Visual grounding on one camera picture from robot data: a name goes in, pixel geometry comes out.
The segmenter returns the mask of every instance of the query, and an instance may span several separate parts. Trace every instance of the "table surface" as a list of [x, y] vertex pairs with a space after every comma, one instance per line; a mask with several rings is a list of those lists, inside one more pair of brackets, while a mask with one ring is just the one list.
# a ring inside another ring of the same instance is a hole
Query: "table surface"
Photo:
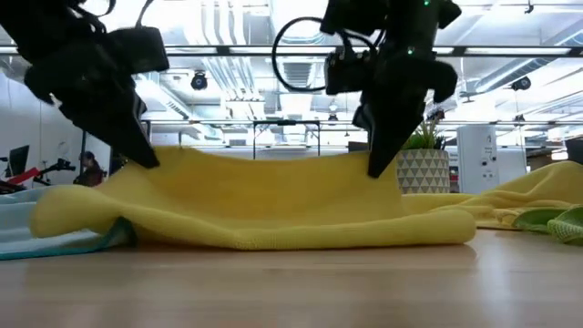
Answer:
[[479, 231], [459, 246], [0, 262], [0, 327], [581, 327], [582, 253]]

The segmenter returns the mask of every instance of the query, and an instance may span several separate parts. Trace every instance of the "white geometric plant pot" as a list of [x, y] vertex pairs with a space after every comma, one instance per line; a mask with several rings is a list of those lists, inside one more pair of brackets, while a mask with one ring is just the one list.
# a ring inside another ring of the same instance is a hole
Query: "white geometric plant pot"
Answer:
[[403, 194], [448, 193], [450, 190], [447, 151], [402, 150], [397, 155], [397, 179]]

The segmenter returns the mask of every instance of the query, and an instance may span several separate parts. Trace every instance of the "green plant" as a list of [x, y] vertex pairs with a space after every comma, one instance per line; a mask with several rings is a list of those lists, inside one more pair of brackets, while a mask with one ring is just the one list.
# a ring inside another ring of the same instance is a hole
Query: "green plant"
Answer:
[[444, 149], [445, 139], [437, 131], [437, 119], [424, 120], [415, 132], [402, 146], [402, 150], [410, 149]]

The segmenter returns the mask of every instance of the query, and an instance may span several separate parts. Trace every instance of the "green cloth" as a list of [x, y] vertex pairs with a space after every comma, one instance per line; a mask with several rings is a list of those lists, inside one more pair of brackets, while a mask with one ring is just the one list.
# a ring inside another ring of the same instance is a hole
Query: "green cloth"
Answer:
[[517, 217], [514, 226], [524, 231], [550, 234], [566, 244], [583, 246], [583, 207], [529, 210]]

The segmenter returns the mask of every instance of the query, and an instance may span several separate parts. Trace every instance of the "yellow cloth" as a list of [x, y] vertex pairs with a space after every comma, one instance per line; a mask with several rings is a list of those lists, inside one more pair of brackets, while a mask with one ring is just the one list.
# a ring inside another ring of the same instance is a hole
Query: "yellow cloth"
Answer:
[[401, 196], [394, 163], [370, 179], [367, 153], [286, 161], [181, 148], [157, 153], [159, 168], [130, 164], [94, 189], [51, 189], [36, 205], [32, 232], [105, 232], [121, 216], [134, 223], [141, 241], [242, 250], [447, 244], [470, 241], [476, 223], [508, 228], [529, 207], [583, 203], [576, 192], [583, 167], [575, 163], [479, 196]]

